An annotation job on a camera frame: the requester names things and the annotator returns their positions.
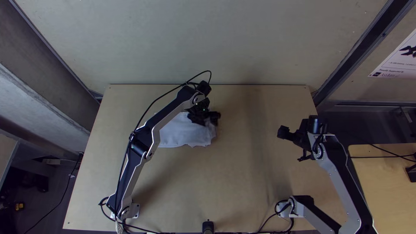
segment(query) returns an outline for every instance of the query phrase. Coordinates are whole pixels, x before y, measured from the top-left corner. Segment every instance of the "white cloth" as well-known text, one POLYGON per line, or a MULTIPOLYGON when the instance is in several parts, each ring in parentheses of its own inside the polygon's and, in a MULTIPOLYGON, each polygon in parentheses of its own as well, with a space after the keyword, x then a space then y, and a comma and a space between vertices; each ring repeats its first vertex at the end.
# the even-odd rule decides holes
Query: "white cloth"
POLYGON ((215 126, 205 120, 206 126, 193 123, 188 119, 188 112, 181 112, 160 130, 160 148, 174 148, 183 145, 208 146, 216 137, 215 126))

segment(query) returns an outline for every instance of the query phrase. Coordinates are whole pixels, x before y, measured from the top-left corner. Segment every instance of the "poster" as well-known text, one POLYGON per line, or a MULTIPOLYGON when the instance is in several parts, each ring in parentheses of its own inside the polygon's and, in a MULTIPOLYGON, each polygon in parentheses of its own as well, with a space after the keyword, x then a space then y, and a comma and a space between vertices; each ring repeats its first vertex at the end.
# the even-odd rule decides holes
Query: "poster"
POLYGON ((369 77, 416 78, 416 29, 369 77))

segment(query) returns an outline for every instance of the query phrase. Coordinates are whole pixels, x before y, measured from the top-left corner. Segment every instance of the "white wall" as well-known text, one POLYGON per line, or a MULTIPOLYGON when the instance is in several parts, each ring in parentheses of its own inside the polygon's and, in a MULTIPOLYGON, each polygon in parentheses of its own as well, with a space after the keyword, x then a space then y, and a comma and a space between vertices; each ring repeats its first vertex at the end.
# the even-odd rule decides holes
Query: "white wall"
POLYGON ((387 0, 16 0, 90 89, 182 83, 321 86, 387 0))

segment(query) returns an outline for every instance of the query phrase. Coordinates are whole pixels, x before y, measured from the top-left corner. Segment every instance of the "wooden table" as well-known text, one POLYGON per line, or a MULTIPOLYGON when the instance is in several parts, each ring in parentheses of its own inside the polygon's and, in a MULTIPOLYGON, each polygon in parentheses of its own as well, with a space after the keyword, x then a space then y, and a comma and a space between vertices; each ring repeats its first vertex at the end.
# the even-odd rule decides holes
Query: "wooden table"
POLYGON ((0 188, 11 165, 16 146, 17 140, 0 134, 0 188))
MULTIPOLYGON (((64 228, 113 231, 97 204, 116 188, 130 132, 147 106, 172 85, 110 85, 85 151, 64 228)), ((169 103, 158 101, 144 118, 169 103)), ((346 214, 327 173, 302 149, 276 137, 280 125, 296 130, 316 114, 306 86, 213 85, 210 108, 221 112, 218 136, 208 147, 158 149, 137 181, 138 219, 127 223, 164 232, 201 232, 210 219, 219 232, 257 231, 274 205, 291 195, 310 195, 338 222, 346 214)), ((265 230, 285 230, 273 218, 265 230)), ((297 219, 294 230, 313 229, 297 219)))
MULTIPOLYGON (((377 146, 399 155, 416 152, 416 143, 377 146)), ((348 151, 352 157, 391 156, 370 145, 352 145, 349 146, 348 151)), ((401 158, 352 159, 352 161, 378 233, 414 233, 416 183, 410 182, 405 168, 415 163, 401 158)))

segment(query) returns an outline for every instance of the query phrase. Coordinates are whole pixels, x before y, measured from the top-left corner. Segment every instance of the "black cable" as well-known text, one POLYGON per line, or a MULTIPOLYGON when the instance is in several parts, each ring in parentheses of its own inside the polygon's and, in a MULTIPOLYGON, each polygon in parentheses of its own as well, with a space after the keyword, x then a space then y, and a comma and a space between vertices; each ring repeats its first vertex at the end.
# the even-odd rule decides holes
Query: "black cable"
POLYGON ((386 152, 386 153, 389 153, 389 154, 391 154, 391 155, 394 155, 394 156, 395 156, 395 157, 393 157, 393 156, 376 156, 376 157, 350 157, 350 158, 353 158, 353 159, 355 159, 355 158, 363 158, 363 159, 368 159, 368 158, 402 158, 402 159, 404 159, 404 160, 407 160, 407 161, 410 161, 410 162, 414 162, 414 163, 416 163, 416 160, 411 160, 411 159, 407 159, 407 158, 405 158, 405 157, 408 157, 408 156, 412 156, 413 154, 408 154, 408 155, 398 155, 398 154, 393 153, 393 152, 391 152, 391 151, 388 151, 388 150, 386 150, 386 149, 380 148, 380 147, 378 147, 378 146, 376 146, 376 145, 374 145, 374 144, 371 144, 370 142, 368 142, 368 141, 366 141, 366 140, 362 139, 362 138, 361 138, 361 137, 359 137, 359 136, 353 135, 353 134, 351 134, 350 132, 347 132, 347 131, 345 131, 345 130, 342 130, 341 132, 344 132, 344 133, 346 133, 346 134, 348 134, 348 135, 350 135, 350 136, 352 136, 352 137, 354 137, 354 138, 356 138, 356 139, 358 139, 358 140, 361 140, 362 142, 364 142, 364 143, 366 143, 366 144, 368 144, 368 145, 371 145, 372 147, 374 147, 374 148, 376 148, 376 149, 379 149, 379 150, 381 150, 381 151, 384 151, 384 152, 386 152))
POLYGON ((187 84, 188 82, 190 82, 191 80, 193 80, 193 79, 197 78, 198 76, 200 76, 200 75, 202 75, 202 74, 204 74, 204 73, 206 73, 206 72, 209 72, 209 80, 208 80, 208 84, 209 84, 209 82, 210 82, 210 80, 211 80, 211 75, 212 75, 212 72, 211 72, 210 70, 206 70, 206 71, 203 71, 203 72, 198 73, 197 75, 195 75, 195 76, 194 76, 194 77, 192 77, 191 79, 187 80, 185 83, 183 83, 183 84, 181 84, 181 85, 177 86, 176 88, 174 88, 174 89, 172 89, 172 90, 168 91, 168 92, 167 92, 167 93, 165 93, 164 95, 162 95, 162 96, 160 96, 160 97, 156 98, 156 99, 155 99, 155 100, 154 100, 154 101, 153 101, 153 102, 149 105, 149 107, 148 107, 148 108, 144 111, 144 113, 143 113, 142 117, 140 118, 139 122, 137 123, 136 127, 134 128, 134 131, 136 131, 136 129, 139 127, 139 125, 140 125, 140 123, 142 122, 142 120, 143 120, 144 116, 146 115, 146 113, 149 111, 149 109, 153 106, 153 104, 154 104, 155 102, 157 102, 159 99, 163 98, 164 96, 168 95, 169 93, 171 93, 171 92, 175 91, 176 89, 178 89, 178 88, 180 88, 180 87, 182 87, 182 86, 186 85, 186 84, 187 84))
POLYGON ((281 234, 281 233, 288 233, 288 232, 290 232, 291 230, 292 230, 292 228, 293 228, 293 225, 294 225, 294 219, 293 218, 290 218, 290 221, 291 221, 291 223, 290 223, 290 227, 287 229, 287 230, 285 230, 285 231, 261 231, 262 229, 263 229, 263 227, 266 225, 266 223, 272 218, 272 217, 274 217, 275 215, 278 215, 278 214, 280 214, 280 213, 282 213, 284 210, 286 210, 288 207, 290 206, 290 203, 288 203, 288 204, 286 204, 285 206, 283 206, 283 208, 280 210, 280 211, 275 211, 275 213, 274 214, 272 214, 271 216, 269 216, 267 219, 266 219, 266 221, 261 225, 261 227, 259 228, 259 230, 257 231, 257 232, 255 232, 255 233, 252 233, 252 234, 260 234, 260 233, 272 233, 272 234, 281 234))
POLYGON ((294 218, 290 218, 290 226, 285 231, 258 231, 254 234, 261 234, 261 233, 271 233, 271 234, 283 234, 283 233, 290 233, 292 231, 293 226, 295 225, 294 218))
MULTIPOLYGON (((115 222, 115 220, 114 220, 114 219, 112 219, 110 216, 108 216, 108 215, 104 212, 103 206, 105 206, 105 201, 106 201, 107 199, 108 199, 108 197, 103 198, 103 199, 100 201, 100 203, 99 203, 98 205, 100 206, 100 208, 101 208, 101 212, 103 213, 103 215, 104 215, 107 219, 109 219, 109 220, 111 220, 111 221, 115 222)), ((137 229, 137 230, 144 231, 144 232, 152 232, 152 233, 155 233, 155 234, 164 234, 163 232, 150 231, 150 230, 147 230, 147 229, 144 229, 144 228, 140 228, 140 227, 136 227, 136 226, 133 226, 133 225, 126 224, 126 223, 125 223, 125 220, 124 220, 124 222, 119 222, 119 221, 117 221, 117 223, 121 224, 121 225, 123 226, 123 229, 124 229, 124 226, 126 226, 126 227, 130 227, 130 228, 135 228, 135 229, 137 229)))
POLYGON ((75 163, 75 166, 74 166, 74 168, 72 169, 72 171, 71 171, 71 174, 69 175, 69 179, 68 179, 68 183, 66 184, 66 188, 65 188, 65 191, 64 191, 64 194, 62 195, 62 198, 61 198, 61 200, 59 201, 59 203, 52 209, 52 210, 50 210, 48 213, 46 213, 42 218, 40 218, 31 228, 29 228, 27 231, 25 231, 24 232, 24 234, 26 234, 26 233, 28 233, 30 230, 32 230, 36 225, 38 225, 38 223, 40 223, 40 221, 42 221, 46 216, 48 216, 52 211, 54 211, 61 203, 62 203, 62 201, 64 200, 64 197, 65 197, 65 194, 66 194, 66 191, 68 190, 68 187, 69 187, 69 182, 71 181, 71 175, 74 173, 74 171, 75 171, 75 168, 77 168, 77 165, 78 165, 78 162, 79 162, 79 160, 81 159, 81 156, 82 156, 83 154, 82 153, 79 153, 78 154, 78 159, 77 159, 77 162, 75 163))
POLYGON ((143 113, 143 114, 142 114, 142 116, 140 117, 139 121, 138 121, 138 122, 137 122, 137 124, 136 124, 136 127, 134 128, 134 130, 133 130, 132 134, 131 134, 131 135, 130 135, 130 137, 129 137, 129 143, 128 143, 127 148, 126 148, 126 152, 124 153, 123 162, 121 163, 120 173, 119 173, 119 175, 118 175, 117 187, 116 187, 116 192, 115 192, 115 196, 116 196, 116 197, 115 197, 116 199, 115 199, 115 201, 114 201, 114 207, 115 207, 115 211, 114 211, 114 213, 115 213, 115 216, 117 216, 117 212, 118 212, 118 208, 117 208, 117 195, 118 195, 118 187, 120 186, 121 174, 122 174, 122 172, 123 172, 123 166, 124 166, 124 163, 126 162, 126 157, 127 157, 127 154, 128 154, 128 150, 129 150, 129 148, 130 148, 131 140, 133 139, 133 135, 137 133, 137 128, 139 127, 140 123, 142 122, 142 120, 143 120, 144 116, 145 116, 145 115, 146 115, 146 113, 149 111, 149 109, 153 106, 153 104, 155 104, 155 102, 157 102, 159 99, 161 99, 161 98, 163 98, 164 96, 166 96, 166 95, 170 94, 171 92, 175 91, 176 89, 178 89, 178 88, 180 88, 180 87, 182 87, 182 86, 184 86, 184 85, 187 85, 187 84, 188 84, 191 80, 193 80, 193 79, 197 78, 198 76, 200 76, 200 75, 202 75, 202 74, 204 74, 204 73, 206 73, 206 72, 209 72, 209 80, 208 80, 208 84, 209 84, 209 82, 211 81, 212 72, 211 72, 210 70, 202 71, 202 72, 198 73, 197 75, 193 76, 192 78, 190 78, 189 80, 187 80, 185 83, 183 83, 183 84, 181 84, 181 85, 179 85, 179 86, 175 87, 174 89, 171 89, 170 91, 166 92, 166 93, 165 93, 165 94, 163 94, 162 96, 160 96, 160 97, 156 98, 156 99, 155 99, 155 100, 154 100, 154 101, 153 101, 153 102, 152 102, 152 103, 148 106, 148 108, 144 111, 144 113, 143 113))

